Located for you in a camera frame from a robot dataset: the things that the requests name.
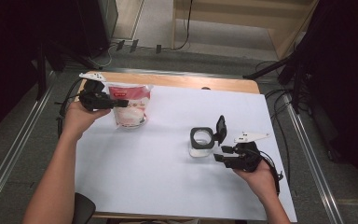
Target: wrist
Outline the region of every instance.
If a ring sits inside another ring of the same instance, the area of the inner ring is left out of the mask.
[[[81,136],[82,136],[81,133],[71,132],[69,130],[63,129],[60,139],[77,142],[81,138]]]
[[[278,195],[276,194],[269,194],[269,195],[261,195],[258,197],[258,200],[260,200],[260,202],[264,205],[264,206],[269,206],[269,205],[273,205],[276,203],[281,203]]]
[[[75,134],[63,132],[59,139],[59,145],[66,145],[67,147],[75,147],[80,137],[81,136],[76,136]]]

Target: white paper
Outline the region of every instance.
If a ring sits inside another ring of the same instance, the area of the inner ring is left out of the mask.
[[[213,154],[189,154],[190,130],[210,127],[215,132],[224,115],[222,146],[234,146],[242,132],[270,133],[256,144],[283,172],[280,200],[296,222],[264,95],[155,86],[146,115],[144,126],[122,130],[111,113],[96,120],[78,142],[76,192],[95,202],[97,212],[266,220],[245,181]],[[222,154],[217,142],[213,152]]]

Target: black chair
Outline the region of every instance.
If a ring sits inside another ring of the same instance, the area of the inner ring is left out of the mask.
[[[73,224],[86,224],[95,212],[95,203],[86,196],[75,193],[75,211]]]

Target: snack bag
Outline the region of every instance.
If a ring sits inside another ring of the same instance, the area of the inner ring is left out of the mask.
[[[125,83],[109,83],[112,99],[129,100],[127,107],[114,107],[116,125],[128,129],[138,128],[145,124],[147,103],[150,100],[151,85],[134,85]]]

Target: metal rail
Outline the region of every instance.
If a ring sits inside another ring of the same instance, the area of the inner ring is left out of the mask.
[[[291,101],[289,97],[290,96],[288,96],[287,94],[284,96],[284,101],[287,104]],[[319,193],[321,195],[321,199],[324,203],[324,208],[330,219],[330,223],[343,224],[344,220],[339,213],[336,199],[334,198],[334,195],[327,183],[327,180],[324,178],[324,172],[322,171],[322,168],[319,165],[316,155],[313,152],[312,145],[305,131],[301,117],[295,112],[291,105],[288,106],[288,112],[296,129],[296,133],[300,141],[301,147],[304,150],[304,155],[310,167],[310,172],[312,173],[316,187],[318,188]]]
[[[56,79],[56,74],[54,72],[51,72],[49,74],[49,81],[50,83],[48,89],[46,90],[45,94],[42,96],[42,98],[35,102],[34,107],[32,108],[28,118],[22,125],[19,134],[17,135],[16,139],[14,140],[13,144],[10,147],[10,150],[8,151],[7,155],[5,156],[4,160],[1,163],[0,166],[0,193],[4,187],[4,185],[7,182],[8,177],[10,176],[11,171],[13,170],[14,165],[16,164],[24,146],[25,143],[28,140],[28,137],[30,136],[37,120],[39,119],[40,114],[43,111],[43,108],[46,105],[46,102],[48,101],[48,98],[51,94],[52,87],[54,85]]]

